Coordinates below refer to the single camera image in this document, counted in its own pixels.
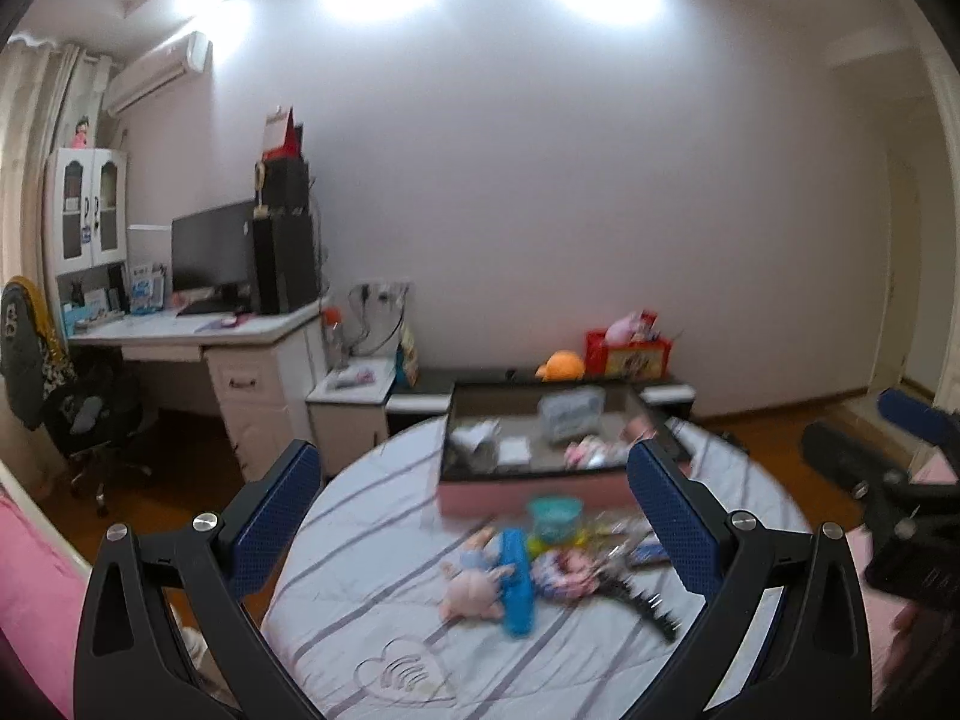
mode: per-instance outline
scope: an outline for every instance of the blue gripper pad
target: blue gripper pad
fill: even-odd
[[[258,485],[261,490],[267,488],[265,493],[261,491],[259,506],[240,526],[229,547],[227,585],[234,598],[263,589],[321,483],[317,448],[306,442],[293,442],[263,479],[245,485],[238,493],[234,501],[238,501],[247,488],[253,488],[254,492]]]
[[[720,545],[644,442],[630,449],[627,481],[683,586],[712,600],[723,584]]]
[[[954,427],[949,415],[898,389],[882,391],[877,399],[877,410],[888,422],[934,446],[945,446],[952,437]]]

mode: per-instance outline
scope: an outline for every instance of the orange ball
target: orange ball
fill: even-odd
[[[587,372],[584,359],[576,352],[568,350],[554,352],[546,365],[536,370],[536,378],[546,382],[561,382],[582,379]]]

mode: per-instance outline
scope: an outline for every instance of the heart pattern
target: heart pattern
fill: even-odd
[[[357,666],[353,678],[359,688],[388,704],[456,700],[437,656],[414,638],[400,637],[388,642],[379,658]]]

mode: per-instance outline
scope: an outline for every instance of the air conditioner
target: air conditioner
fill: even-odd
[[[104,109],[118,116],[156,90],[178,79],[198,76],[206,67],[209,50],[209,38],[202,32],[191,32],[141,56],[109,82]]]

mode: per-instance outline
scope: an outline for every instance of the metal screw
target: metal screw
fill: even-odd
[[[126,536],[126,534],[126,525],[124,525],[122,522],[117,522],[107,528],[107,541],[120,541],[120,539]]]
[[[752,531],[757,526],[757,518],[750,512],[734,512],[730,520],[738,531]]]
[[[832,538],[834,541],[843,538],[843,528],[835,522],[824,522],[820,529],[824,532],[824,536]]]
[[[213,512],[204,512],[203,514],[197,514],[193,518],[193,529],[195,531],[212,531],[217,527],[217,515]]]
[[[903,541],[909,541],[910,538],[913,538],[914,533],[917,533],[917,523],[912,519],[901,519],[894,525],[894,534]]]

